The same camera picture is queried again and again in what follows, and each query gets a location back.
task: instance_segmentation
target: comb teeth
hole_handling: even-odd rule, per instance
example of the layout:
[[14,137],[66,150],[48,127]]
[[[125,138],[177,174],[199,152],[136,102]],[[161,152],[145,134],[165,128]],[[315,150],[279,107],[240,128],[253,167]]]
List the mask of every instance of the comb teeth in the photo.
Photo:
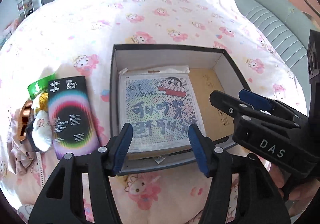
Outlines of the comb teeth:
[[18,121],[18,139],[23,141],[26,139],[26,128],[29,123],[29,118],[31,114],[32,100],[27,100],[22,107]]

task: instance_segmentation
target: silver rivet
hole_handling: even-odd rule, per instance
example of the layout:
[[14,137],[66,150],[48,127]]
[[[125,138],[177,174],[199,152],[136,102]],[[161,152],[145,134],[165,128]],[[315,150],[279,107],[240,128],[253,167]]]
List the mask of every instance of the silver rivet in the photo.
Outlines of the silver rivet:
[[248,117],[247,115],[242,115],[242,118],[245,119],[245,120],[251,120],[251,118]]
[[255,160],[255,157],[254,157],[253,154],[249,154],[249,158],[250,158],[251,160]]
[[214,151],[216,152],[216,153],[222,153],[223,152],[223,148],[222,147],[215,147],[214,148]]
[[64,155],[64,159],[70,159],[72,157],[72,154],[71,153],[66,153],[65,155]]
[[106,147],[99,147],[98,148],[98,152],[100,152],[100,153],[104,153],[106,150],[107,150]]

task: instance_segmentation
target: white wall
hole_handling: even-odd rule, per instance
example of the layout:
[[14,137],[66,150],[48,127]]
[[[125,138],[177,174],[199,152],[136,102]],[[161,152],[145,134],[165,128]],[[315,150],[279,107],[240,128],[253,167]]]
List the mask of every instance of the white wall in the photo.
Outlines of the white wall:
[[[41,0],[32,0],[34,9],[41,6]],[[6,26],[19,17],[16,0],[2,0],[0,3],[0,35]]]

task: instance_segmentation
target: tufted upholstery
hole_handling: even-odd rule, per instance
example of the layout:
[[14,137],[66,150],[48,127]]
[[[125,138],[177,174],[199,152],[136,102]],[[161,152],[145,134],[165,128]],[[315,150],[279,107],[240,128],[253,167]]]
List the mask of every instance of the tufted upholstery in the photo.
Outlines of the tufted upholstery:
[[269,40],[299,81],[309,112],[307,48],[311,21],[287,0],[235,0],[239,11]]

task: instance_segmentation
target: bedsheet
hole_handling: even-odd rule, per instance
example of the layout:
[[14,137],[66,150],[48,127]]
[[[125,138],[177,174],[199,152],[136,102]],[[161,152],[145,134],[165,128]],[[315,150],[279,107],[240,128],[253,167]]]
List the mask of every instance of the bedsheet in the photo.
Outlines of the bedsheet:
[[[86,76],[95,127],[105,145],[111,53],[119,43],[225,49],[253,92],[307,114],[297,79],[234,0],[55,0],[27,17],[0,51],[0,188],[16,209],[34,204],[41,191],[37,161],[22,176],[8,167],[8,129],[28,98],[28,85],[54,71],[58,78]],[[57,158],[53,149],[41,158],[47,179]],[[123,223],[139,224],[196,223],[193,218],[203,209],[211,183],[196,164],[110,181]],[[92,220],[87,184],[84,198]]]

